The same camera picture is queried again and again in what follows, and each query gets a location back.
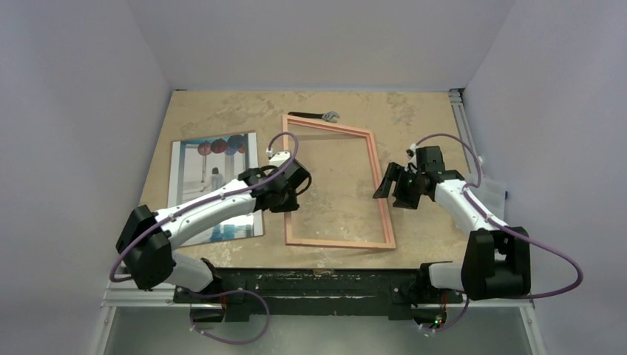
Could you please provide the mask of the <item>glossy printed photo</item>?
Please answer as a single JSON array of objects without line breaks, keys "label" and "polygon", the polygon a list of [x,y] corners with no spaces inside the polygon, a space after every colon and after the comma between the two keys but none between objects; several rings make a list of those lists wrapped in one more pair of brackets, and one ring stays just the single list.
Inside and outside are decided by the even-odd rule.
[{"label": "glossy printed photo", "polygon": [[[172,143],[167,206],[202,197],[259,166],[253,131]],[[233,217],[188,240],[185,246],[217,243],[265,233],[262,212]]]}]

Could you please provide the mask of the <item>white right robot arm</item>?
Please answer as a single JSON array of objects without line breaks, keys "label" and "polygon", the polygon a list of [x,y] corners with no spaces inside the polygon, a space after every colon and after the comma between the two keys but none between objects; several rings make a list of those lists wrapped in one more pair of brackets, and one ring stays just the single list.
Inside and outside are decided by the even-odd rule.
[{"label": "white right robot arm", "polygon": [[531,288],[529,244],[492,225],[461,173],[446,169],[438,146],[407,152],[406,166],[389,163],[375,199],[393,196],[393,206],[417,209],[421,197],[437,203],[467,234],[462,263],[421,264],[417,295],[432,301],[444,289],[464,292],[471,300],[526,296]]}]

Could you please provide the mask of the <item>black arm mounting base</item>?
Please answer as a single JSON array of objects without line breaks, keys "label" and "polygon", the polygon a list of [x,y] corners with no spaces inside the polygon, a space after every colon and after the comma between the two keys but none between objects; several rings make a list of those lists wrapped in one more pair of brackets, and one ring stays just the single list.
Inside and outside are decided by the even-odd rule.
[{"label": "black arm mounting base", "polygon": [[177,286],[173,301],[191,305],[201,322],[264,314],[429,321],[463,297],[425,287],[419,269],[218,268],[205,291]]}]

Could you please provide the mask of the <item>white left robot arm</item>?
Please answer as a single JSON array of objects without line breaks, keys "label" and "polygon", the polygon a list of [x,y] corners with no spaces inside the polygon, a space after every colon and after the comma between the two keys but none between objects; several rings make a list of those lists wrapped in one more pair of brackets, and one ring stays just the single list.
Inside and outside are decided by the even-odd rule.
[{"label": "white left robot arm", "polygon": [[161,283],[190,290],[201,302],[220,295],[220,282],[208,260],[177,252],[185,242],[233,217],[258,211],[296,211],[297,197],[311,184],[311,173],[290,152],[276,153],[267,166],[250,168],[226,185],[186,203],[151,211],[133,209],[115,245],[118,263],[140,290]]}]

